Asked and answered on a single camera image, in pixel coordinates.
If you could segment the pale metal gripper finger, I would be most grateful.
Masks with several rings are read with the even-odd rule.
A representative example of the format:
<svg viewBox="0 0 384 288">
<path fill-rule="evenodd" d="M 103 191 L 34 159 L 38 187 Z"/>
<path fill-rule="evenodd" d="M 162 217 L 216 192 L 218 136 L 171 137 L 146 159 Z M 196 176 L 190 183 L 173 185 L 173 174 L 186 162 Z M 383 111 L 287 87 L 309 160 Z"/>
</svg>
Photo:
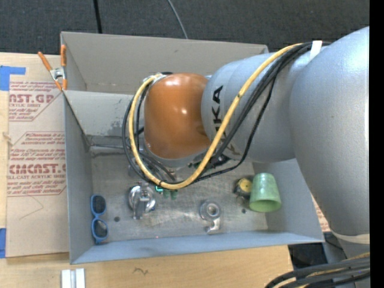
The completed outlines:
<svg viewBox="0 0 384 288">
<path fill-rule="evenodd" d="M 142 191 L 136 190 L 133 195 L 133 218 L 139 220 L 144 212 L 144 197 Z"/>
<path fill-rule="evenodd" d="M 149 212 L 152 208 L 152 190 L 150 188 L 142 191 L 142 201 L 144 202 L 144 212 Z"/>
</svg>

